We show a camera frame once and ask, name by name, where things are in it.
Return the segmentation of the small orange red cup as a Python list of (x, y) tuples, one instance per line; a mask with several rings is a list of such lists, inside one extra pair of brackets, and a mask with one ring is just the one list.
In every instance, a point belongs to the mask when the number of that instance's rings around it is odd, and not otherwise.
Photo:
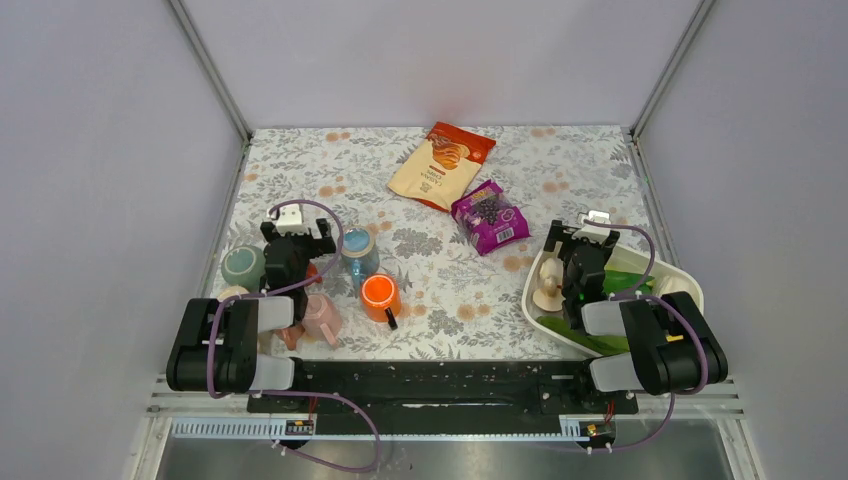
[(313, 263), (309, 263), (307, 266), (306, 279), (310, 283), (321, 284), (323, 282), (323, 277), (319, 274), (319, 269)]

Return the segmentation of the blue mug yellow inside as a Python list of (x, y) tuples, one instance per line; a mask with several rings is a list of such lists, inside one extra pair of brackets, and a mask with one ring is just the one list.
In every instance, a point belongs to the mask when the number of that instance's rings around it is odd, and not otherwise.
[(342, 257), (350, 273), (352, 286), (359, 292), (362, 283), (380, 268), (376, 235), (363, 226), (347, 228), (343, 237)]

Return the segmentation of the light pink mug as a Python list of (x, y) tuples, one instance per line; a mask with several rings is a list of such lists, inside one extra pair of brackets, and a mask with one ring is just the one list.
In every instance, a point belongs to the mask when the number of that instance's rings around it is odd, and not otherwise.
[(332, 300), (321, 293), (309, 294), (302, 320), (305, 332), (315, 340), (324, 341), (332, 348), (339, 345), (339, 331), (343, 320)]

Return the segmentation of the orange mug black handle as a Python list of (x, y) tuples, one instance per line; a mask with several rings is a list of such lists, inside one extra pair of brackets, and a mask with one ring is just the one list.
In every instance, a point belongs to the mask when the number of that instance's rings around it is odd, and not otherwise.
[(366, 278), (360, 288), (360, 299), (372, 321), (385, 323), (391, 330), (398, 329), (403, 303), (399, 287), (391, 276), (377, 273)]

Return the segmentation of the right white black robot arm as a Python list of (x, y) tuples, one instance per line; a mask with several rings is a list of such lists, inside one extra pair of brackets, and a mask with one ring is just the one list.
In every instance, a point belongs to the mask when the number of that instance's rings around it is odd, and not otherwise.
[(570, 332), (627, 342), (626, 351), (599, 354), (575, 374), (575, 402), (589, 412), (601, 410), (614, 393), (694, 395), (728, 374), (726, 356), (689, 292), (643, 290), (656, 263), (653, 243), (637, 279), (622, 290), (604, 289), (623, 229), (601, 215), (586, 214), (577, 227), (554, 220), (542, 249), (556, 268), (542, 277), (536, 296), (552, 299)]

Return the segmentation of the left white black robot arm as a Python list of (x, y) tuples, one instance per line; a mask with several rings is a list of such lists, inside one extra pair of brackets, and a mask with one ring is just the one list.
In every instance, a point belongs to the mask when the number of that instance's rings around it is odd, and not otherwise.
[(328, 220), (315, 224), (278, 230), (266, 221), (264, 247), (239, 245), (226, 253), (221, 271), (235, 290), (221, 300), (188, 301), (166, 366), (171, 389), (214, 397), (272, 391), (285, 410), (307, 404), (311, 387), (295, 374), (295, 360), (262, 353), (259, 340), (302, 325), (306, 287), (319, 279), (313, 261), (336, 251)]

